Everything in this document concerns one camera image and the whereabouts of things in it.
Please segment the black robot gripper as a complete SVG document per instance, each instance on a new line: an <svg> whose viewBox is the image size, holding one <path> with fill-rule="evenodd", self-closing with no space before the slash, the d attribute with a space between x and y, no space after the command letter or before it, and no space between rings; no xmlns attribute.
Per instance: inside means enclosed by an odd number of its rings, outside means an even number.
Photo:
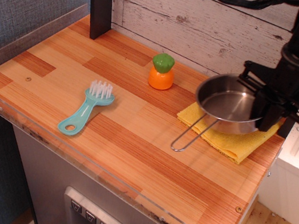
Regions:
<svg viewBox="0 0 299 224"><path fill-rule="evenodd" d="M299 124L299 58L288 45L281 55L275 68L246 61L239 75L241 83L255 92L250 117L260 120L259 131L268 131L283 117Z"/></svg>

